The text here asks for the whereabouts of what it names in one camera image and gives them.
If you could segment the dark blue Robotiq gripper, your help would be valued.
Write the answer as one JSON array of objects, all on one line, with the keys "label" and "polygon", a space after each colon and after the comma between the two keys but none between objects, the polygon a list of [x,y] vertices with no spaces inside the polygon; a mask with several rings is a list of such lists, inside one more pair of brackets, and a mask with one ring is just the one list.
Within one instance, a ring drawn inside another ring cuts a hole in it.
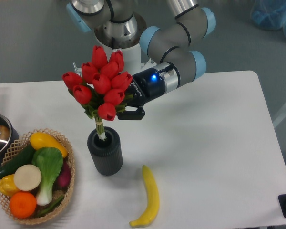
[{"label": "dark blue Robotiq gripper", "polygon": [[133,79],[127,89],[127,93],[133,95],[127,105],[137,107],[135,111],[123,111],[117,114],[119,120],[142,120],[145,111],[142,106],[154,100],[166,91],[166,84],[162,71],[149,68],[133,75]]}]

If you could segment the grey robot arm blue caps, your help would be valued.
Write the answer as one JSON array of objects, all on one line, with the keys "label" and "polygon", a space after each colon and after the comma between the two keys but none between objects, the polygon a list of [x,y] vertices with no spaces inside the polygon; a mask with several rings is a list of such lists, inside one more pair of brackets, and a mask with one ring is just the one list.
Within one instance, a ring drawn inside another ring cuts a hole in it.
[{"label": "grey robot arm blue caps", "polygon": [[83,32],[94,32],[107,54],[123,52],[124,68],[133,75],[127,90],[133,111],[119,111],[120,120],[142,119],[145,103],[206,71],[204,56],[190,47],[215,29],[213,12],[195,0],[167,3],[176,23],[166,30],[147,27],[132,0],[72,0],[67,5],[73,22]]}]

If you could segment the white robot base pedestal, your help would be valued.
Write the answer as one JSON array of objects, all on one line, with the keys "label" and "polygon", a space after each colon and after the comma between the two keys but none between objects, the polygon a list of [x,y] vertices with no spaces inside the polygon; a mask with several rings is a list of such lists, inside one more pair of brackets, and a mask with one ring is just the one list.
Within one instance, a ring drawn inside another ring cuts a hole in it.
[{"label": "white robot base pedestal", "polygon": [[93,46],[101,46],[107,59],[115,51],[122,51],[124,70],[130,74],[141,71],[141,47],[139,40],[147,25],[144,18],[132,9],[116,10],[113,18],[102,18],[93,25],[92,16],[82,15],[74,11],[70,17],[79,30],[92,32],[96,42]]}]

